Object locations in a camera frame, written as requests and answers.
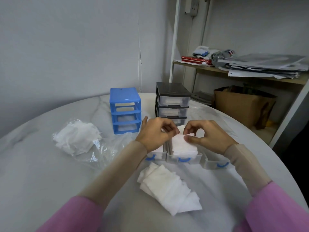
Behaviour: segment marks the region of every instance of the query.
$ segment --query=transparent drawer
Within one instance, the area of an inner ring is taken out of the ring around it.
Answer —
[[[190,97],[167,97],[160,96],[160,104],[159,106],[167,107],[167,106],[181,106],[188,107]]]
[[[199,164],[202,158],[202,154],[196,156],[174,156],[169,153],[166,154],[166,162],[170,164],[188,163]]]
[[[230,160],[214,152],[202,154],[200,164],[204,169],[226,169],[232,167]]]
[[[180,125],[184,125],[184,122],[186,121],[186,119],[172,119],[172,121],[174,122],[176,126],[180,126]]]
[[[187,117],[188,108],[161,108],[159,107],[159,117],[178,116]]]
[[[167,143],[164,143],[163,144],[163,152],[149,152],[147,154],[147,157],[146,157],[146,161],[165,161],[166,160],[166,154],[167,154],[167,151],[168,148],[167,148]]]

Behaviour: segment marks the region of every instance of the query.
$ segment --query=pink sleeve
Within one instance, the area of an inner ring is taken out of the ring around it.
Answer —
[[[246,211],[246,220],[234,231],[309,231],[309,214],[271,182],[256,194]]]
[[[37,232],[95,232],[100,226],[102,216],[102,207],[87,198],[75,196],[37,229]]]

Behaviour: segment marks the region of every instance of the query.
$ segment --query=person's left hand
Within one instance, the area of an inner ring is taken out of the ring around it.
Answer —
[[[147,119],[148,117],[145,116],[141,123],[141,131],[135,139],[145,146],[147,153],[158,149],[179,133],[179,129],[170,119],[157,117],[149,119],[148,122]]]

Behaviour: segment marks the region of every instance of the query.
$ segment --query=white marble table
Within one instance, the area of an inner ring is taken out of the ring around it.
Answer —
[[[155,94],[141,93],[142,116],[154,117]],[[52,133],[71,118],[94,123],[113,135],[109,96],[93,97],[47,112],[0,139],[0,231],[34,231],[77,194],[95,175],[55,147]],[[190,105],[200,105],[191,101]],[[270,177],[308,210],[295,180],[277,155],[253,132],[222,115],[258,158]],[[231,231],[244,218],[251,197],[234,168],[205,170],[200,165],[164,163],[197,192],[202,211],[172,217],[139,189],[136,180],[144,162],[111,201],[103,231]]]

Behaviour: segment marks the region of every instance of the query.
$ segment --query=power outlet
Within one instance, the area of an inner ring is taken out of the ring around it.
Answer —
[[[199,2],[199,0],[187,0],[185,13],[191,16],[196,16]]]

